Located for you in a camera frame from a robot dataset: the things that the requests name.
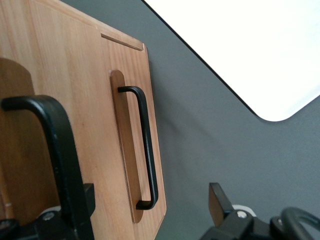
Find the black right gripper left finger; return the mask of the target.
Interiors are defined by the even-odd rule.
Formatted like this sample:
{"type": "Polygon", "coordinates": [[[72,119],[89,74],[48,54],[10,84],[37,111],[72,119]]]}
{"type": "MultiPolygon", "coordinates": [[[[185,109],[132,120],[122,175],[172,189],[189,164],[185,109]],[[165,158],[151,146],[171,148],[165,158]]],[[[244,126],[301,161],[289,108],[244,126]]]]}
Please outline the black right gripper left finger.
{"type": "Polygon", "coordinates": [[[96,208],[95,188],[93,183],[83,184],[88,216],[91,217],[96,208]]]}

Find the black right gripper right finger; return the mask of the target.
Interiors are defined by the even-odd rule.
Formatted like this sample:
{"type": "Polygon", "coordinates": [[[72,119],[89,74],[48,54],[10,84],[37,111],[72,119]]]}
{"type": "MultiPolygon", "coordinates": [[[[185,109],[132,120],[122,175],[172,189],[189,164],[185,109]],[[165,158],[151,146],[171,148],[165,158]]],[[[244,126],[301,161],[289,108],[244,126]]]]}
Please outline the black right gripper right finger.
{"type": "Polygon", "coordinates": [[[244,205],[232,204],[217,182],[209,183],[208,208],[216,227],[219,227],[225,218],[233,211],[243,211],[253,216],[253,210],[251,208],[244,205]]]}

